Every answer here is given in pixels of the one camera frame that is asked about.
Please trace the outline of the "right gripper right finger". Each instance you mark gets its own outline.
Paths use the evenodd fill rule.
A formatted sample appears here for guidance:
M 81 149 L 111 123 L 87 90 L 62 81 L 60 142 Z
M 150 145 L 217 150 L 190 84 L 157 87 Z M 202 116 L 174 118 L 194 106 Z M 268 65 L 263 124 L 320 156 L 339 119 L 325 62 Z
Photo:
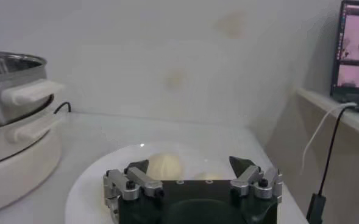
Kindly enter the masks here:
M 230 186 L 240 197 L 252 194 L 259 200 L 275 198 L 278 203 L 282 202 L 283 182 L 279 169 L 270 167 L 264 171 L 251 160 L 235 156 L 229 156 L 229 163 L 236 176 Z

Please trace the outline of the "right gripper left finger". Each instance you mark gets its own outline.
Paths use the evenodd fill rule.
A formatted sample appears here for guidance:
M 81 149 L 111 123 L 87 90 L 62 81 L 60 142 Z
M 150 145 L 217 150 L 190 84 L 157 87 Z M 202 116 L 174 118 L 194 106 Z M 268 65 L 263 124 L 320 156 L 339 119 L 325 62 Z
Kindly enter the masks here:
M 130 163 L 124 171 L 107 170 L 103 176 L 104 204 L 113 213 L 119 208 L 119 200 L 135 202 L 142 195 L 153 199 L 164 197 L 163 182 L 146 175 L 149 161 Z

